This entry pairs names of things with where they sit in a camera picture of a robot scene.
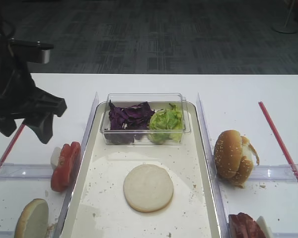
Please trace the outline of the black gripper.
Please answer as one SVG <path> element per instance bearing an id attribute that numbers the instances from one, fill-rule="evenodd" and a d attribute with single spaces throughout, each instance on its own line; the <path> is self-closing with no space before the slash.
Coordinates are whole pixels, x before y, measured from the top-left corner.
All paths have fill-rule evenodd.
<path id="1" fill-rule="evenodd" d="M 0 58 L 0 133 L 10 137 L 16 130 L 14 119 L 23 118 L 40 142 L 53 136 L 54 115 L 61 117 L 65 99 L 38 88 L 28 66 L 19 57 Z"/>

